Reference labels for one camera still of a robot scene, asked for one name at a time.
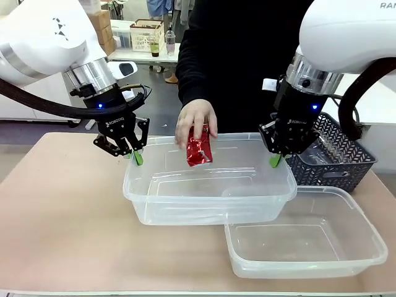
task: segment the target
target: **silver metal joint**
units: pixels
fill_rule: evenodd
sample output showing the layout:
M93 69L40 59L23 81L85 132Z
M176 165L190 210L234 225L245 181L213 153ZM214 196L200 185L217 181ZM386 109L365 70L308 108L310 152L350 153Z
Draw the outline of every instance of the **silver metal joint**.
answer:
M84 85L92 84L97 95L111 90L116 83L105 58L69 69L66 74L75 88L80 89Z
M332 95L341 82L343 74L320 71L308 60L296 53L286 73L286 81L295 89L315 95Z

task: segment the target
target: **stacked cardboard box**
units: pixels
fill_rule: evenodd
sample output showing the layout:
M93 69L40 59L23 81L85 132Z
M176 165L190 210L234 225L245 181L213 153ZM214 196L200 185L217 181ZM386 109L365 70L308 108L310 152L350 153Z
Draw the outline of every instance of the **stacked cardboard box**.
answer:
M111 31L109 11L100 11L96 14L88 15L95 31L98 35L98 41L107 55L116 50L116 42Z

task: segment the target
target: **bottle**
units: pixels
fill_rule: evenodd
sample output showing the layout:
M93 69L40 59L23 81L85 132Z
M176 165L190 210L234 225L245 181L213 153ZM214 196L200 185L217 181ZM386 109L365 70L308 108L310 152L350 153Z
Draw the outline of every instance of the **bottle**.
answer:
M166 40L166 50L168 51L168 56L174 55L174 44L176 43L176 35L174 31L172 31L172 23L169 23L168 31L165 36Z

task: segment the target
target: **red packet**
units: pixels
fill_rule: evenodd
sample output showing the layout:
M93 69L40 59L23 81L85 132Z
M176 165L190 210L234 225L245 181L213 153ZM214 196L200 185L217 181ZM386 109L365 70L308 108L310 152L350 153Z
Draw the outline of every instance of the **red packet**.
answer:
M187 163L190 167L213 162L210 149L209 126L204 125L200 140L194 139L194 127L190 129L187 143Z

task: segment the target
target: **gray woven basket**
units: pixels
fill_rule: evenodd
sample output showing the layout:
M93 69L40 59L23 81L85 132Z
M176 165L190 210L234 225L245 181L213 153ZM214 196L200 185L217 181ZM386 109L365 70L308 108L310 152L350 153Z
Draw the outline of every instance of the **gray woven basket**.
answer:
M321 113L321 136L301 155L287 159L299 186L332 186L351 192L377 162L361 144L348 140L338 123Z

